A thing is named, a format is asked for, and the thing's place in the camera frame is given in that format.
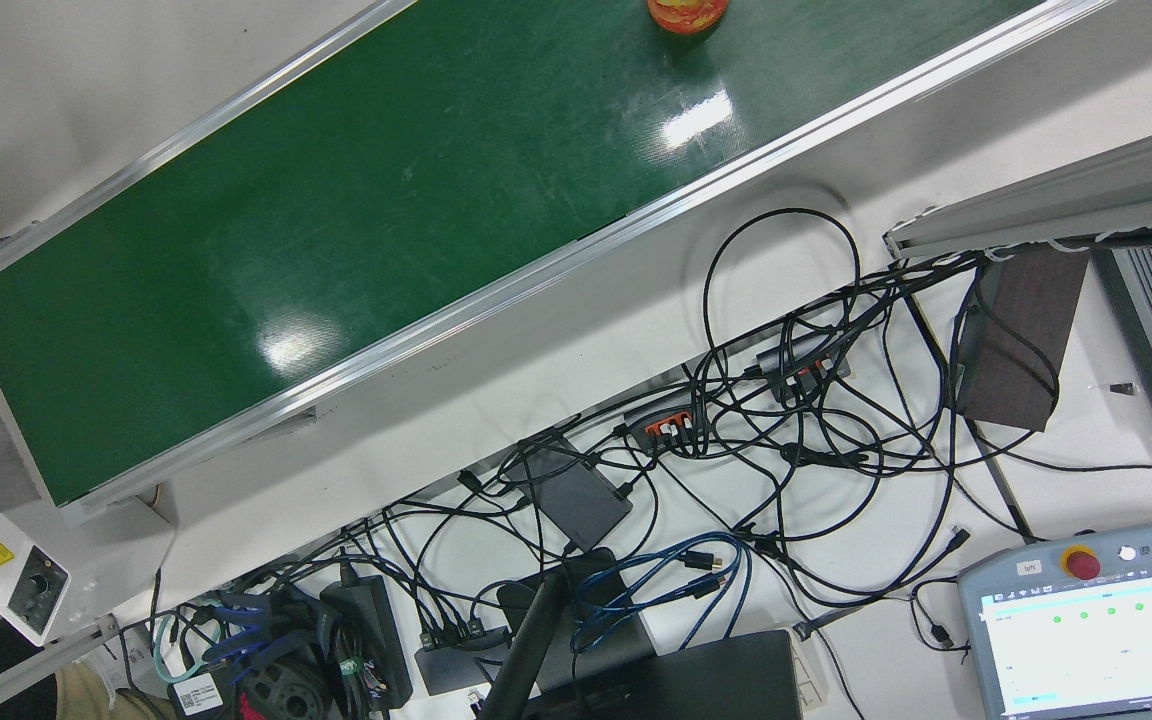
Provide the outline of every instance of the plug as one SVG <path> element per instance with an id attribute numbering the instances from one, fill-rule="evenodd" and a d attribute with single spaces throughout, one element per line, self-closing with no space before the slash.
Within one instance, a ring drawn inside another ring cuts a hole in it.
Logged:
<path id="1" fill-rule="evenodd" d="M 471 473 L 468 470 L 461 470 L 461 475 L 456 475 L 456 482 L 465 486 L 467 491 L 472 492 L 475 495 L 479 495 L 483 492 L 483 480 L 477 477 L 477 475 Z"/>
<path id="2" fill-rule="evenodd" d="M 969 533 L 964 528 L 955 525 L 954 537 L 950 538 L 950 544 L 947 544 L 945 547 L 945 552 L 954 552 L 955 550 L 963 547 L 964 543 L 967 543 L 970 537 L 972 537 L 972 533 Z"/>
<path id="3" fill-rule="evenodd" d="M 948 632 L 948 630 L 946 630 L 942 626 L 932 623 L 932 638 L 945 650 L 954 647 L 954 638 L 950 637 L 950 632 Z"/>
<path id="4" fill-rule="evenodd" d="M 353 569 L 353 562 L 340 564 L 340 586 L 356 588 L 358 584 L 358 571 Z"/>
<path id="5" fill-rule="evenodd" d="M 700 598 L 717 591 L 719 588 L 722 588 L 726 582 L 727 578 L 725 578 L 723 575 L 715 575 L 711 573 L 705 575 L 704 578 L 700 578 L 699 582 L 694 583 L 691 591 L 687 593 L 696 598 L 696 600 L 700 600 Z"/>
<path id="6" fill-rule="evenodd" d="M 722 558 L 714 558 L 713 552 L 696 552 L 689 550 L 679 556 L 679 561 L 692 570 L 719 570 L 722 569 Z"/>

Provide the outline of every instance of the cable tie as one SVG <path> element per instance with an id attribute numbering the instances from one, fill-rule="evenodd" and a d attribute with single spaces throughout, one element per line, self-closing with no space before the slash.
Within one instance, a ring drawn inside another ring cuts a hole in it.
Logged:
<path id="1" fill-rule="evenodd" d="M 1051 245 L 1052 250 L 1058 250 L 1060 252 L 1086 252 L 1089 250 L 1087 247 L 1061 245 L 1061 243 L 1056 242 L 1055 240 L 1048 240 L 1047 245 Z"/>

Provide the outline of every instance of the white table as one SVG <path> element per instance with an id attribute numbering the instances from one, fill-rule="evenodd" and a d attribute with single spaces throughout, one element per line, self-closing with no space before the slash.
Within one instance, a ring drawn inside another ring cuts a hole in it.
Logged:
<path id="1" fill-rule="evenodd" d="M 873 270 L 886 262 L 878 238 L 899 219 L 1151 134 L 1152 3 L 1115 5 L 342 393 L 319 407 L 313 427 L 180 475 L 160 502 L 177 528 L 164 601 L 187 600 L 698 355 L 710 256 L 760 210 L 836 211 Z M 850 276 L 846 251 L 828 234 L 782 227 L 748 240 L 719 273 L 723 336 Z M 581 329 L 559 334 L 558 316 Z M 518 351 L 516 338 L 530 347 Z M 564 378 L 562 392 L 554 377 Z M 145 607 L 141 598 L 119 615 L 136 619 Z"/>

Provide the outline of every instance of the orange object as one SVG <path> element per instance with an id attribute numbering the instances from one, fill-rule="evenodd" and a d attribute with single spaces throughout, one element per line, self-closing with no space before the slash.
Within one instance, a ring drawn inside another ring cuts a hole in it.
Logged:
<path id="1" fill-rule="evenodd" d="M 679 35 L 694 35 L 713 26 L 727 10 L 727 0 L 647 0 L 659 26 Z"/>

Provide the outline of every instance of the black device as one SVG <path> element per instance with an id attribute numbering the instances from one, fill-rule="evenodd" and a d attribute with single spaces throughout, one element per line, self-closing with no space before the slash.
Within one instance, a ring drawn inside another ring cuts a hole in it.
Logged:
<path id="1" fill-rule="evenodd" d="M 689 388 L 666 393 L 626 414 L 626 430 L 652 456 L 691 447 L 708 434 L 708 419 L 696 407 Z"/>
<path id="2" fill-rule="evenodd" d="M 385 592 L 385 579 L 380 575 L 361 578 L 353 569 L 344 570 L 347 566 L 342 564 L 342 582 L 325 588 L 319 593 L 319 600 L 359 626 L 376 647 L 380 679 L 389 688 L 380 706 L 385 710 L 402 707 L 412 696 L 412 681 L 407 670 L 402 643 L 397 638 L 389 593 Z"/>
<path id="3" fill-rule="evenodd" d="M 509 628 L 493 628 L 454 646 L 420 647 L 415 659 L 425 691 L 435 696 L 483 684 L 486 667 L 505 660 L 510 637 Z"/>
<path id="4" fill-rule="evenodd" d="M 535 681 L 541 692 L 552 691 L 552 689 L 573 682 L 571 637 L 573 632 L 576 632 L 579 609 L 570 602 L 571 591 L 590 575 L 607 570 L 615 563 L 616 556 L 612 555 L 612 551 L 599 548 L 588 553 L 588 555 L 568 559 L 558 568 L 545 570 L 545 574 L 531 575 L 531 577 L 518 579 L 517 584 L 502 585 L 498 589 L 497 601 L 503 607 L 503 615 L 509 621 L 513 631 L 518 634 L 522 632 L 526 613 L 535 606 L 532 597 L 540 588 L 541 582 L 550 577 L 558 577 L 562 581 L 567 597 L 567 600 L 563 601 L 564 609 L 558 619 L 553 642 L 550 644 L 548 653 L 545 653 L 544 665 Z M 620 577 L 613 575 L 594 588 L 589 600 L 611 602 L 624 591 L 626 584 Z M 579 660 L 576 662 L 575 676 L 576 679 L 585 679 L 654 654 L 655 647 L 653 647 L 652 638 L 649 638 L 643 620 L 632 617 L 627 620 L 615 632 L 609 634 L 604 642 L 598 644 L 598 647 L 581 653 Z"/>
<path id="5" fill-rule="evenodd" d="M 545 575 L 477 720 L 801 718 L 790 635 L 783 630 L 645 657 L 528 702 L 564 602 L 562 578 Z"/>
<path id="6" fill-rule="evenodd" d="M 548 447 L 526 447 L 524 458 L 506 477 L 577 547 L 589 552 L 630 514 L 634 505 L 617 495 L 593 465 L 556 433 L 536 438 Z"/>
<path id="7" fill-rule="evenodd" d="M 983 271 L 958 342 L 957 401 L 965 418 L 1047 427 L 1055 406 L 1053 374 L 1069 344 L 1089 255 L 1034 250 Z"/>

